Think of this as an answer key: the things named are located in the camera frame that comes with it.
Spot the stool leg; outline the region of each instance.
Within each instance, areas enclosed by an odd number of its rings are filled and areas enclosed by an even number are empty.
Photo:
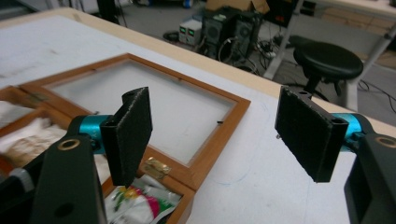
[[[308,83],[306,83],[306,86],[304,87],[304,91],[313,94],[319,82],[320,82],[320,77],[310,76],[308,79]]]

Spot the wooden frame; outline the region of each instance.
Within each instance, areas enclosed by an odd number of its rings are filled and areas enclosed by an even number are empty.
[[[160,148],[151,145],[148,146],[144,159],[142,160],[142,162],[144,162],[148,158],[154,157],[156,160],[171,167],[170,173],[161,180],[162,182],[166,182],[167,178],[174,178],[187,187],[198,190],[205,180],[207,173],[210,171],[217,157],[233,134],[237,124],[247,111],[250,101],[132,54],[123,54],[115,58],[86,65],[51,77],[25,83],[21,85],[21,88],[25,91],[33,92],[34,94],[45,95],[47,99],[46,103],[71,117],[89,114],[91,113],[90,111],[60,97],[50,88],[81,80],[84,77],[94,76],[100,71],[111,69],[125,62],[138,63],[145,66],[146,69],[150,71],[155,71],[155,73],[161,76],[171,78],[176,83],[183,82],[191,86],[191,88],[205,91],[214,97],[221,97],[224,101],[232,102],[233,105],[230,107],[230,110],[222,120],[219,120],[217,127],[209,134],[209,137],[202,143],[201,148],[193,155],[188,164],[180,163],[178,160],[169,157],[169,155],[163,154]]]

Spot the glass panel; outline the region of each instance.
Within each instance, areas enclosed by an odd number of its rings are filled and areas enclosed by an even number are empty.
[[[91,112],[114,114],[121,96],[148,87],[153,132],[149,143],[188,164],[235,102],[135,62],[97,71],[51,89]]]

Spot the stool seat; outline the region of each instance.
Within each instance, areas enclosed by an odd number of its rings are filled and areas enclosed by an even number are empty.
[[[361,59],[354,53],[329,43],[303,44],[295,49],[293,56],[308,77],[338,81],[358,77],[363,70]]]

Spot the black stool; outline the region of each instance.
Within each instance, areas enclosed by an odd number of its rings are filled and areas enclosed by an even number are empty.
[[[308,78],[304,91],[316,93],[324,100],[327,98],[315,91],[321,80],[325,83],[333,83],[339,96],[341,95],[339,81],[358,77],[363,70],[363,63],[358,56],[329,43],[316,41],[303,43],[296,47],[293,56]]]

